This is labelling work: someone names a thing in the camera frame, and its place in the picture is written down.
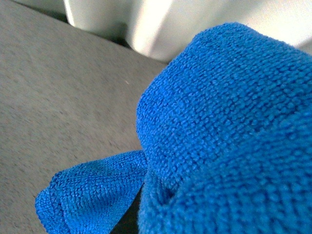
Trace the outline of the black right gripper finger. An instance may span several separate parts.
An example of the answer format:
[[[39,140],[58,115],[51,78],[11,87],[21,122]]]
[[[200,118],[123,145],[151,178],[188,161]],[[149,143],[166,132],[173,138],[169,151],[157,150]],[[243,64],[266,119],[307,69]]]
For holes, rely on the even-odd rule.
[[[141,188],[139,189],[129,209],[122,216],[119,222],[114,226],[111,234],[139,234],[137,222],[142,188],[143,186],[141,186]]]

